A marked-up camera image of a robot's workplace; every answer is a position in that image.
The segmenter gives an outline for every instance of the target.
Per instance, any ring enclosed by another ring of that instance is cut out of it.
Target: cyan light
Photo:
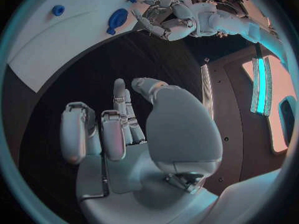
[[[259,59],[259,73],[260,73],[260,92],[259,92],[259,102],[258,102],[257,112],[264,113],[265,99],[266,99],[266,72],[265,72],[265,63],[262,58]]]

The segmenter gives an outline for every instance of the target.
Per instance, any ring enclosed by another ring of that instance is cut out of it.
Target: robotic arm
[[[144,0],[146,4],[159,7],[170,7],[177,17],[161,24],[153,25],[142,17],[137,9],[132,11],[136,19],[154,35],[168,41],[179,40],[188,35],[194,37],[211,36],[217,32],[240,34],[251,42],[259,42],[276,54],[286,64],[286,55],[280,40],[262,29],[249,19],[239,18],[228,12],[218,10],[216,4],[200,2],[192,4],[191,0]]]

